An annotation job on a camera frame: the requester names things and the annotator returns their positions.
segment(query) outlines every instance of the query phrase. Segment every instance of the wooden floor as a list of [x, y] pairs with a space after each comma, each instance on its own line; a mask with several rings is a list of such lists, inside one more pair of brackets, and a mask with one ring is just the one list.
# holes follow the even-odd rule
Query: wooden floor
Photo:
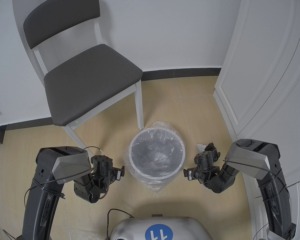
[[[213, 97], [215, 76], [174, 78], [142, 82], [145, 127], [161, 120], [171, 124], [186, 145], [185, 168], [194, 167], [197, 143], [213, 142], [221, 152], [216, 165], [223, 165], [232, 141]], [[138, 133], [134, 95], [117, 102], [78, 128], [76, 133], [87, 145], [100, 147], [123, 165], [123, 153]], [[25, 191], [35, 172], [40, 148], [76, 146], [62, 127], [44, 126], [11, 130], [0, 145], [0, 228], [17, 237], [22, 233]], [[107, 211], [120, 208], [138, 218], [151, 214], [188, 216], [198, 219], [214, 240], [251, 239], [251, 222], [242, 174], [221, 194], [213, 193], [198, 181], [188, 181], [181, 172], [159, 193], [139, 183], [126, 170], [113, 183], [108, 195], [95, 204], [78, 198], [73, 183], [64, 185], [66, 200], [60, 199], [55, 213], [53, 240], [104, 240]], [[127, 216], [111, 212], [110, 230]]]

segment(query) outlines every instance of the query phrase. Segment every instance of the chair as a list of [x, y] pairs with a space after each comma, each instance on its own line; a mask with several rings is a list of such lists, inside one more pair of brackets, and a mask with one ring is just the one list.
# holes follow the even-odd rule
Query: chair
[[[144, 128], [142, 70], [102, 43], [99, 0], [47, 0], [24, 21], [27, 43], [45, 75], [44, 87], [53, 122], [81, 148], [73, 131], [80, 124], [134, 92], [137, 122]], [[47, 71], [38, 45], [79, 23], [93, 19], [97, 45]]]

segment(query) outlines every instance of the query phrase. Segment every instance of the chair seat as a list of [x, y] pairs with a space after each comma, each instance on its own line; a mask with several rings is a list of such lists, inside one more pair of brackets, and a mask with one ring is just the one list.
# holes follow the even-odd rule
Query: chair seat
[[81, 52], [45, 75], [53, 122], [66, 126], [137, 83], [142, 70], [105, 44]]

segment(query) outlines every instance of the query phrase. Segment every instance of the blue circle logo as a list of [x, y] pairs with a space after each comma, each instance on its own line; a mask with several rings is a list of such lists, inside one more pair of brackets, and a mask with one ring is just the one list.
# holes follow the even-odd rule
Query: blue circle logo
[[172, 240], [173, 232], [167, 226], [163, 224], [155, 224], [148, 227], [145, 233], [146, 240]]

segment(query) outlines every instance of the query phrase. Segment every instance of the white chair leg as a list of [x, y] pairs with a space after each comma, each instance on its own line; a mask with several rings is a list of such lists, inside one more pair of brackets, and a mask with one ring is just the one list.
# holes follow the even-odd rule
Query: white chair leg
[[143, 117], [143, 101], [142, 101], [142, 83], [141, 80], [136, 84], [136, 91], [134, 92], [135, 108], [137, 116], [137, 125], [140, 130], [144, 128], [144, 117]]
[[[76, 133], [73, 131], [73, 129], [67, 125], [67, 126], [64, 126], [63, 129], [67, 132], [67, 134], [69, 134], [69, 136], [77, 143], [77, 145], [84, 149], [86, 148], [86, 145], [84, 145], [84, 143], [80, 140], [80, 138], [76, 135]], [[88, 151], [88, 156], [91, 158], [92, 156], [94, 156], [94, 154], [92, 154], [92, 152], [87, 149]]]

